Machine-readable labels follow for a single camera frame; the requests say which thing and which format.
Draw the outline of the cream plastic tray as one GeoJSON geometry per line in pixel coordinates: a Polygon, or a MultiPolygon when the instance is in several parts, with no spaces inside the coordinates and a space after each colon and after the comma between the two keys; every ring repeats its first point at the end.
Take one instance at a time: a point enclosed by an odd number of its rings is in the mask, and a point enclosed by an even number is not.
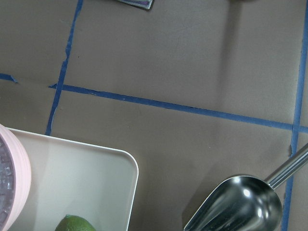
{"type": "Polygon", "coordinates": [[[65,215],[98,231],[126,231],[139,168],[128,152],[13,129],[31,164],[26,204],[12,231],[53,231],[65,215]]]}

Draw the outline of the green lime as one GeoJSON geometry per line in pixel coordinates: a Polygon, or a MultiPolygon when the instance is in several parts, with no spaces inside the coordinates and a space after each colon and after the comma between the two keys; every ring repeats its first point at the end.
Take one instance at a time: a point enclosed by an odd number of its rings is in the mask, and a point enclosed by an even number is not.
{"type": "Polygon", "coordinates": [[[66,215],[59,222],[55,231],[96,231],[96,229],[82,217],[66,215]]]}

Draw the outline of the folded grey cloth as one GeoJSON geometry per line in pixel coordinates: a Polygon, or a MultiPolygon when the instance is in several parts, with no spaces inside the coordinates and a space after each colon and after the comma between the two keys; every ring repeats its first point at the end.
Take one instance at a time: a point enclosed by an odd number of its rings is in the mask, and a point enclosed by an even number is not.
{"type": "Polygon", "coordinates": [[[119,2],[135,6],[144,10],[149,10],[152,6],[153,0],[117,0],[119,2]]]}

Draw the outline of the clear ice cubes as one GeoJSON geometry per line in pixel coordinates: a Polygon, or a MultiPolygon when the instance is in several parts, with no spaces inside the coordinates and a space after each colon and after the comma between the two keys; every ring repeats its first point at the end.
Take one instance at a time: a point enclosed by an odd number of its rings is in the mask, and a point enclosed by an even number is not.
{"type": "Polygon", "coordinates": [[[5,225],[12,208],[14,196],[13,165],[10,152],[0,142],[0,227],[5,225]]]}

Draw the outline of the steel ice scoop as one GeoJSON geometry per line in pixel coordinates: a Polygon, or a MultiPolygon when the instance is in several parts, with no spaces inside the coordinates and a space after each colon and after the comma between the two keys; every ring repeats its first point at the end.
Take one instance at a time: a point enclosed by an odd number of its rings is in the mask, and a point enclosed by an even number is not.
{"type": "Polygon", "coordinates": [[[275,192],[308,162],[303,146],[265,180],[235,175],[222,181],[185,225],[186,231],[274,231],[282,219],[275,192]]]}

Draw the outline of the pink bowl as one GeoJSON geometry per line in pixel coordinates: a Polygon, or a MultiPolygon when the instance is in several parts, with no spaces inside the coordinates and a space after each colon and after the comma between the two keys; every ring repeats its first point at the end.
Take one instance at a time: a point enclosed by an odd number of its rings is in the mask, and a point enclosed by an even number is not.
{"type": "Polygon", "coordinates": [[[31,165],[21,142],[3,125],[0,126],[0,141],[4,142],[10,152],[14,176],[12,208],[5,225],[0,228],[2,231],[7,231],[19,217],[27,201],[31,185],[31,165]]]}

